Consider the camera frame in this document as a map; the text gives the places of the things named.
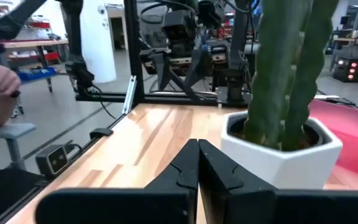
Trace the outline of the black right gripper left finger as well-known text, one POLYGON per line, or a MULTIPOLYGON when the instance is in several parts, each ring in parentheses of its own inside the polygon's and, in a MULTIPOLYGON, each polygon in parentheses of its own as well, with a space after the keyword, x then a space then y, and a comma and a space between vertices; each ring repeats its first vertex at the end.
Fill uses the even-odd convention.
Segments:
POLYGON ((190 139, 143 188, 59 189, 35 210, 36 224, 195 224, 200 145, 190 139))

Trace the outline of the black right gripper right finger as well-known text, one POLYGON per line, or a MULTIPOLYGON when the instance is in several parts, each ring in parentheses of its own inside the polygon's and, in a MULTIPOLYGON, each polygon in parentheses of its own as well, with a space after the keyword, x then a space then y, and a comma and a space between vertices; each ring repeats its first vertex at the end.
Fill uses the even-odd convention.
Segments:
POLYGON ((208 224, 358 224, 358 191, 280 190, 198 142, 208 224))

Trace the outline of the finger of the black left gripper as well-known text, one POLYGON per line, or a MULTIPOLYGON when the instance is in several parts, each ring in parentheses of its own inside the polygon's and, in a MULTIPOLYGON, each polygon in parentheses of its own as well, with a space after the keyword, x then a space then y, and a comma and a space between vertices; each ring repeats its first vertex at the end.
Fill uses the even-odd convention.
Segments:
POLYGON ((153 54, 152 61, 157 72, 158 89, 163 91, 171 80, 169 57, 165 52, 157 52, 153 54))
POLYGON ((204 76, 209 76, 213 72, 213 63, 209 52, 205 49, 192 51, 191 63, 186 71, 184 87, 191 88, 204 76))

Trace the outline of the white hexagonal plant pot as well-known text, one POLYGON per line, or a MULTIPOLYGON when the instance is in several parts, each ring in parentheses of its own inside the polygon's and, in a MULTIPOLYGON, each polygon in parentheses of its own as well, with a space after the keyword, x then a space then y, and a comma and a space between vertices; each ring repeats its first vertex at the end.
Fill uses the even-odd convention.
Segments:
POLYGON ((306 126, 318 142, 309 148, 282 152, 241 140, 229 134, 247 112, 225 114, 221 150, 236 163, 279 189, 322 189, 340 155, 343 143, 320 120, 308 118, 306 126))

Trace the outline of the green cactus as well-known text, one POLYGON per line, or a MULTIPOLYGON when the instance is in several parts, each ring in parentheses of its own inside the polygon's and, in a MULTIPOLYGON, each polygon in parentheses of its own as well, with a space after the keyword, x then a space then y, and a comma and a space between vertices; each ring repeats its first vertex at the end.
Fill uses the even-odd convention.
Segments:
POLYGON ((309 147, 304 125, 317 92, 339 0, 263 0, 246 141, 279 151, 309 147))

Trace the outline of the black table edge clip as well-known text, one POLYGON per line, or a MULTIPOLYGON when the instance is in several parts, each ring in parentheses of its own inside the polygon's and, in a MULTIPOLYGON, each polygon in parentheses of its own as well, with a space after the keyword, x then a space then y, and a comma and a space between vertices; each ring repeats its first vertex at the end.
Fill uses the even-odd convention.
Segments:
POLYGON ((110 136, 113 134, 113 130, 109 128, 96 128, 89 133, 90 139, 102 138, 104 136, 110 136))

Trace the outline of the blue storage tray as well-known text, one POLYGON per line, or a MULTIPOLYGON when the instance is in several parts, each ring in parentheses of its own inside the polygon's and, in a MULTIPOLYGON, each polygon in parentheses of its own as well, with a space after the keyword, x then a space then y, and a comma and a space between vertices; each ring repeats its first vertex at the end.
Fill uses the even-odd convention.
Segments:
POLYGON ((53 67, 35 68, 30 70, 20 69, 17 71, 17 74, 22 82, 30 82, 43 78, 50 78, 56 74, 56 71, 53 67))

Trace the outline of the wooden workbench red drawers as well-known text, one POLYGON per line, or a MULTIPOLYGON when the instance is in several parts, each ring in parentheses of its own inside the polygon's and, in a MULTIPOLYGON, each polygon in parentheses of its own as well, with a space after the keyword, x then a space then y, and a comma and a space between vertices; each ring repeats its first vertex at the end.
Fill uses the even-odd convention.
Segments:
POLYGON ((13 67, 43 66, 66 60, 68 40, 57 35, 47 19, 30 19, 25 22, 18 35, 4 40, 7 61, 13 67))

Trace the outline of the red translucent plastic bin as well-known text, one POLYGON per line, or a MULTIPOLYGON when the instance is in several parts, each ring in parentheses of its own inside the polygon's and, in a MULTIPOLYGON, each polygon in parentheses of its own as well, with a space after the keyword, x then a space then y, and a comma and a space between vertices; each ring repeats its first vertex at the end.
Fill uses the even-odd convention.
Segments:
POLYGON ((358 109, 314 100, 309 110, 311 117, 319 119, 342 141, 337 165, 358 173, 358 109))

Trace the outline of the machine with red lights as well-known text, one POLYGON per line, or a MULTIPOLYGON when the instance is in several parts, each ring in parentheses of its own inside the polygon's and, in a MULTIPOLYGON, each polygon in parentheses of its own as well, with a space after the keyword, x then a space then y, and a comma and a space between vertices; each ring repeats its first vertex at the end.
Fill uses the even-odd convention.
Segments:
POLYGON ((341 82, 358 82, 358 57, 339 57, 333 78, 341 82))

